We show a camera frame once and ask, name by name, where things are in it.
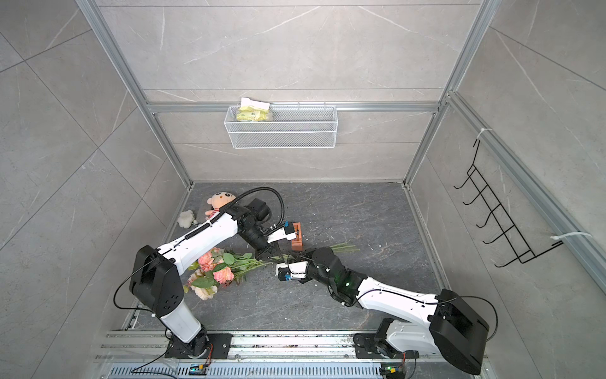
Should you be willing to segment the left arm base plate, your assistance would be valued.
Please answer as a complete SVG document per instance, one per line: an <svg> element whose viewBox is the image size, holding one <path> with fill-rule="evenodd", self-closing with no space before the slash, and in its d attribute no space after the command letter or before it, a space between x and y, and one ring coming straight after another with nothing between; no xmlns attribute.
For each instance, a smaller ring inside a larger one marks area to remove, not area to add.
<svg viewBox="0 0 606 379"><path fill-rule="evenodd" d="M189 343L184 343L176 336L170 339L165 358L196 359L207 358L225 359L229 355L233 335L230 333L203 333Z"/></svg>

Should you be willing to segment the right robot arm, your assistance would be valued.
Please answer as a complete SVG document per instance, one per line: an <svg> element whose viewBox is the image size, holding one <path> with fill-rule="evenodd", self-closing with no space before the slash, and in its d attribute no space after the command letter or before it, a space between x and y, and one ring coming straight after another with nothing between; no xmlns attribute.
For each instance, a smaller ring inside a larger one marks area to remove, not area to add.
<svg viewBox="0 0 606 379"><path fill-rule="evenodd" d="M289 257L285 264L286 280L315 280L343 306L387 314L375 335L378 354L439 354L460 371L480 374L489 323L461 295L448 289L422 294L383 284L346 268L330 247Z"/></svg>

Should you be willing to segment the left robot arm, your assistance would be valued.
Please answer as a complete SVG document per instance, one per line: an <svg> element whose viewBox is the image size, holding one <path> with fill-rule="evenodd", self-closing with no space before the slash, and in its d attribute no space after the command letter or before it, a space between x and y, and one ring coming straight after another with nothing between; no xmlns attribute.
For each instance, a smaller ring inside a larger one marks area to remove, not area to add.
<svg viewBox="0 0 606 379"><path fill-rule="evenodd" d="M129 291L170 332L167 356L198 358L209 350L207 332L184 300L188 290L211 298L219 287L274 256L262 224L271 216L259 199L214 212L191 232L158 248L136 254Z"/></svg>

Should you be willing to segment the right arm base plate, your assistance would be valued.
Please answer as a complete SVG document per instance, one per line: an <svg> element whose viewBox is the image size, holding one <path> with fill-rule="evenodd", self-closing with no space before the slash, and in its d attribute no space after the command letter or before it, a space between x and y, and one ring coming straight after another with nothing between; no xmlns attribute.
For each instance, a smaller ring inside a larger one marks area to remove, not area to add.
<svg viewBox="0 0 606 379"><path fill-rule="evenodd" d="M378 340L373 333L355 333L353 345L356 358L420 358L418 351L399 352L384 340Z"/></svg>

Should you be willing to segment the artificial pink flower bouquet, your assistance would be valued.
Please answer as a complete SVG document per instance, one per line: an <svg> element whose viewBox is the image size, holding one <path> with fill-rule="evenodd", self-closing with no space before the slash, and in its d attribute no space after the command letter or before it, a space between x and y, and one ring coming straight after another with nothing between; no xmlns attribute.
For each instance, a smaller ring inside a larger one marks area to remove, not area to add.
<svg viewBox="0 0 606 379"><path fill-rule="evenodd" d="M233 250L214 247L187 268L190 275L183 290L186 293L193 292L202 300L210 300L221 287L241 284L246 280L246 274L257 268L278 265L285 260L293 266L294 259L293 254L283 254L270 257L266 262L254 258L252 253L238 254Z"/></svg>

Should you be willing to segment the orange tape dispenser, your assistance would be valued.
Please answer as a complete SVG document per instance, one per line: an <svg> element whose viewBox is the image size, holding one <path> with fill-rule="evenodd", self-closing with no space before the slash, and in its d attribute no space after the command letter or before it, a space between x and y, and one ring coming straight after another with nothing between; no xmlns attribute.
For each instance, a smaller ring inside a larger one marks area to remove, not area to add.
<svg viewBox="0 0 606 379"><path fill-rule="evenodd" d="M291 241L291 249L294 252L302 252L304 250L304 246L301 224L293 223L293 227L295 231L295 239Z"/></svg>

